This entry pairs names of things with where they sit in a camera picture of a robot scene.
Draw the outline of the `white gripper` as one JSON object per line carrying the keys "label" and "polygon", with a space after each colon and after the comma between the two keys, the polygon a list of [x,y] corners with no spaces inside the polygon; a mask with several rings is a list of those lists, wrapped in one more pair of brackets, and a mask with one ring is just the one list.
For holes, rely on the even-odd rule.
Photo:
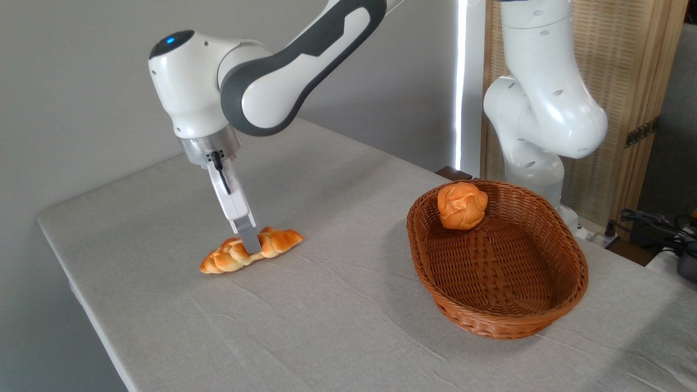
{"label": "white gripper", "polygon": [[256,222],[232,160],[221,161],[219,167],[217,169],[214,161],[207,164],[207,171],[222,211],[233,231],[241,239],[246,252],[249,255],[257,254],[261,252],[261,243],[255,228]]}

